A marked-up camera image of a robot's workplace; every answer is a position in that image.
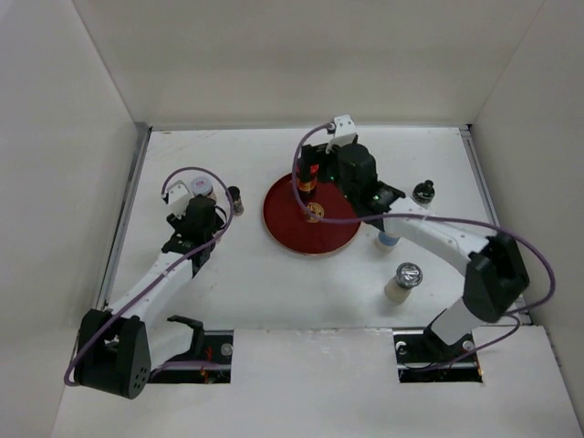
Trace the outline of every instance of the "small label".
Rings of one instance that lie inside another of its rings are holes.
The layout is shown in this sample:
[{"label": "small label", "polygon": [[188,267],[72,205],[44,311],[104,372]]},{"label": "small label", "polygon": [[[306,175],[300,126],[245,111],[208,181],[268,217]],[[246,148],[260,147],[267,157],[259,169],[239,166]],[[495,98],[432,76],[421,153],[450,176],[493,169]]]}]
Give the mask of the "small label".
[{"label": "small label", "polygon": [[317,186],[317,179],[315,178],[314,180],[309,181],[309,182],[301,182],[297,178],[296,183],[297,183],[298,189],[301,192],[310,192],[312,189],[314,189]]},{"label": "small label", "polygon": [[[318,216],[318,219],[322,219],[325,216],[325,209],[322,208],[322,205],[320,205],[319,203],[308,203],[307,208],[308,210],[310,210],[311,213]],[[312,224],[318,222],[318,219],[315,219],[314,217],[308,215],[307,217],[308,221],[311,222]]]}]

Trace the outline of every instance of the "cable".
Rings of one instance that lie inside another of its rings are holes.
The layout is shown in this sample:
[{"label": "cable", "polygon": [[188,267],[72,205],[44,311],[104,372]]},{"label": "cable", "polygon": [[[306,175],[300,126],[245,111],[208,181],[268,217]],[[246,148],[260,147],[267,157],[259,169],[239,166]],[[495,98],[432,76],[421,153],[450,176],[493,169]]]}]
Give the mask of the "cable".
[{"label": "cable", "polygon": [[427,370],[428,368],[432,367],[433,365],[435,365],[436,362],[430,362],[429,365],[425,365],[423,367],[410,367],[408,365],[406,365],[405,363],[402,363],[401,365],[409,371],[419,371],[419,370]]},{"label": "cable", "polygon": [[234,201],[231,198],[231,194],[227,190],[227,185],[223,182],[223,180],[221,178],[219,178],[217,175],[215,175],[213,172],[208,171],[207,169],[204,169],[203,167],[194,167],[194,166],[182,167],[180,169],[177,169],[173,173],[171,173],[166,178],[166,180],[164,181],[164,183],[162,184],[162,197],[164,197],[164,195],[166,194],[166,186],[168,185],[169,181],[177,173],[185,172],[185,171],[198,171],[198,172],[207,173],[208,175],[210,175],[213,178],[215,178],[217,180],[217,182],[223,187],[223,189],[225,190],[225,196],[227,196],[227,202],[229,203],[229,216],[227,217],[227,222],[225,223],[224,229],[221,230],[216,235],[214,235],[214,237],[209,242],[207,242],[206,244],[197,246],[196,248],[194,248],[194,250],[189,251],[187,254],[185,254],[181,258],[179,258],[176,262],[174,262],[170,266],[168,266],[168,268],[166,269],[165,272],[163,272],[162,274],[160,274],[159,276],[157,276],[148,286],[146,286],[144,288],[144,290],[142,290],[140,292],[140,294],[138,294],[136,297],[134,297],[128,304],[126,304],[126,306],[124,306],[123,308],[121,308],[121,310],[118,313],[112,315],[111,318],[108,319],[108,322],[106,322],[103,326],[100,327],[99,330],[95,332],[95,334],[78,351],[77,355],[69,363],[69,365],[67,367],[67,371],[65,371],[65,376],[63,377],[63,381],[65,382],[65,384],[67,386],[70,386],[70,387],[79,386],[78,383],[76,383],[72,379],[70,379],[71,372],[73,372],[73,370],[75,369],[75,367],[77,367],[77,365],[81,361],[81,358],[83,358],[83,356],[85,356],[85,354],[89,351],[89,349],[112,326],[112,324],[114,322],[116,322],[118,319],[120,319],[120,317],[124,313],[126,313],[138,301],[140,301],[149,292],[151,292],[166,277],[166,273],[167,272],[172,271],[175,267],[177,267],[184,260],[189,259],[190,257],[194,256],[195,254],[199,253],[200,251],[203,251],[205,248],[207,248],[207,247],[211,246],[212,244],[214,244],[221,236],[223,236],[225,234],[225,232],[229,228],[229,225],[231,224],[231,221],[234,218]]},{"label": "cable", "polygon": [[485,349],[487,347],[490,347],[490,346],[496,344],[497,342],[500,342],[503,339],[508,338],[509,336],[511,336],[515,332],[517,332],[519,330],[519,326],[521,325],[521,321],[518,318],[514,317],[513,316],[514,314],[519,313],[519,312],[524,312],[526,310],[530,310],[531,308],[536,308],[538,306],[541,306],[541,305],[547,303],[554,296],[554,293],[556,292],[556,274],[554,273],[554,269],[551,267],[551,264],[548,262],[546,257],[541,253],[541,251],[539,251],[533,244],[531,244],[529,241],[527,241],[524,237],[516,234],[515,232],[507,230],[502,226],[489,224],[488,222],[476,221],[473,219],[462,219],[462,218],[458,218],[458,217],[429,216],[429,215],[424,215],[424,214],[386,213],[386,214],[373,214],[370,216],[362,216],[362,217],[357,217],[357,218],[346,218],[346,219],[339,219],[339,218],[331,219],[331,218],[325,218],[325,217],[321,218],[321,217],[318,217],[315,214],[313,214],[304,205],[304,203],[302,202],[302,199],[300,199],[300,194],[298,193],[298,187],[296,184],[297,160],[299,158],[300,151],[302,150],[302,146],[304,146],[304,143],[306,143],[308,138],[310,138],[313,134],[315,134],[321,130],[331,130],[331,129],[334,129],[333,122],[324,123],[322,125],[317,126],[314,129],[310,130],[309,132],[307,132],[304,135],[304,137],[302,137],[302,139],[300,139],[300,142],[298,143],[298,146],[296,147],[296,151],[294,152],[294,160],[292,162],[292,192],[294,193],[294,197],[296,198],[298,205],[300,206],[300,208],[302,208],[302,210],[304,211],[305,214],[307,214],[308,216],[310,216],[311,218],[313,218],[317,221],[320,221],[323,224],[356,224],[359,222],[394,217],[394,218],[402,218],[402,219],[421,219],[421,220],[430,221],[430,222],[448,222],[448,223],[453,223],[453,224],[469,224],[469,225],[481,226],[483,228],[497,231],[498,233],[503,233],[505,235],[509,235],[510,237],[515,239],[516,241],[520,242],[529,251],[531,251],[531,253],[534,256],[537,257],[537,259],[541,262],[541,264],[546,269],[547,275],[549,276],[549,290],[547,291],[546,295],[543,298],[541,298],[540,300],[535,301],[531,304],[523,306],[521,308],[516,308],[514,310],[511,310],[511,311],[508,311],[505,313],[506,316],[513,318],[515,321],[517,321],[517,325],[511,331],[509,331],[508,333],[506,333],[505,335],[503,335],[497,339],[494,339],[490,342],[487,342],[484,345],[481,345],[479,347],[476,347],[475,349],[467,351],[465,354],[462,354],[462,355],[454,358],[453,360],[446,362],[445,364],[440,364],[440,365],[432,365],[431,364],[431,365],[427,366],[429,368],[426,368],[424,370],[426,370],[426,371],[438,370],[440,368],[443,368],[444,366],[448,366],[452,363],[455,363],[458,360],[462,360],[464,358],[467,358],[468,356],[475,354],[477,351],[479,351],[481,349]]},{"label": "cable", "polygon": [[223,226],[221,226],[221,228],[219,228],[219,230],[223,230],[225,228],[225,223],[227,222],[227,212],[223,208],[221,208],[219,205],[215,206],[215,211],[220,212],[223,215],[224,224],[223,224]]}]

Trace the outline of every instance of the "screw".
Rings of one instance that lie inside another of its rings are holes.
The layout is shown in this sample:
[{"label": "screw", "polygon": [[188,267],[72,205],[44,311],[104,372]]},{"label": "screw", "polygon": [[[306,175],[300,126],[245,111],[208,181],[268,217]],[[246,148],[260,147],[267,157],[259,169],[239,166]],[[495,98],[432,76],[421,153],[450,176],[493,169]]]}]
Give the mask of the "screw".
[{"label": "screw", "polygon": [[399,342],[395,343],[395,350],[398,352],[398,354],[400,356],[403,356],[404,354],[406,354],[408,352],[406,350],[407,346],[408,346],[408,344],[406,344],[404,341],[400,340]]},{"label": "screw", "polygon": [[465,349],[466,351],[475,349],[475,344],[471,340],[466,340],[465,342],[463,342],[463,349]]},{"label": "screw", "polygon": [[221,354],[224,356],[231,356],[234,353],[234,346],[231,344],[223,344],[221,346]]}]

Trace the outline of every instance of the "white wall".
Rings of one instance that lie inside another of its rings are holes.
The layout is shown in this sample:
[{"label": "white wall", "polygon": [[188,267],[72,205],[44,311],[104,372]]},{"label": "white wall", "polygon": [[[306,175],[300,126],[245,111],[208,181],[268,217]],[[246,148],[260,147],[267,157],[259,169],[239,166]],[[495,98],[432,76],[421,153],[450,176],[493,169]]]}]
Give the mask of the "white wall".
[{"label": "white wall", "polygon": [[75,0],[135,120],[472,121],[543,0]]},{"label": "white wall", "polygon": [[70,0],[0,0],[0,435],[46,437],[136,141]]},{"label": "white wall", "polygon": [[[537,243],[558,274],[536,312],[584,422],[584,2],[547,0],[480,112],[473,135],[501,222]],[[530,299],[546,279],[530,261]]]}]

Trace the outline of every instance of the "vial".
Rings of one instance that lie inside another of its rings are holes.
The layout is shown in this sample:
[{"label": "vial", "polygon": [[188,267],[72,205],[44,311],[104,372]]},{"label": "vial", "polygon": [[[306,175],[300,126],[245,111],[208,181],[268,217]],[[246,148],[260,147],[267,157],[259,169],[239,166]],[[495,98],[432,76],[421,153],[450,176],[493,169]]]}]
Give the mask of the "vial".
[{"label": "vial", "polygon": [[434,182],[426,180],[413,188],[412,199],[421,207],[428,208],[435,195]]},{"label": "vial", "polygon": [[396,304],[401,304],[422,283],[422,270],[414,263],[402,263],[395,271],[395,277],[385,285],[385,295]]},{"label": "vial", "polygon": [[309,203],[317,192],[317,177],[312,174],[306,181],[302,181],[300,177],[296,178],[298,194],[304,204]]},{"label": "vial", "polygon": [[232,185],[231,187],[227,187],[229,194],[231,194],[231,199],[234,202],[234,215],[241,216],[244,213],[244,205],[241,202],[241,192],[239,188]]},{"label": "vial", "polygon": [[217,202],[217,196],[213,190],[213,183],[206,176],[197,176],[191,181],[191,192],[194,196],[204,196]]},{"label": "vial", "polygon": [[389,253],[400,242],[400,237],[392,233],[380,233],[375,238],[375,245],[381,250]]}]

